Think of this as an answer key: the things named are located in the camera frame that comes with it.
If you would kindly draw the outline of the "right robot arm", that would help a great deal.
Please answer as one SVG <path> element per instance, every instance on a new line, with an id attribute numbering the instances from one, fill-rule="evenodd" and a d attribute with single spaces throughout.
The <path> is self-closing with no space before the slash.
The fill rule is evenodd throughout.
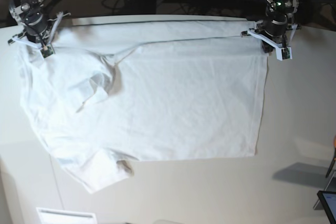
<path id="1" fill-rule="evenodd" d="M 61 0 L 9 0 L 9 13 L 24 28 L 23 35 L 31 42 L 47 45 L 51 32 L 50 12 Z"/>

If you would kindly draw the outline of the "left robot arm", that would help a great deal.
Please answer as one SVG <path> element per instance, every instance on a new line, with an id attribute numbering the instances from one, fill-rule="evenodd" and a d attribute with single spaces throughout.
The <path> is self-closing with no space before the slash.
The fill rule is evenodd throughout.
<path id="1" fill-rule="evenodd" d="M 263 0 L 264 17 L 255 18 L 254 28 L 247 34 L 261 40 L 265 53 L 275 51 L 278 60 L 292 59 L 291 41 L 298 28 L 295 14 L 299 0 Z"/>

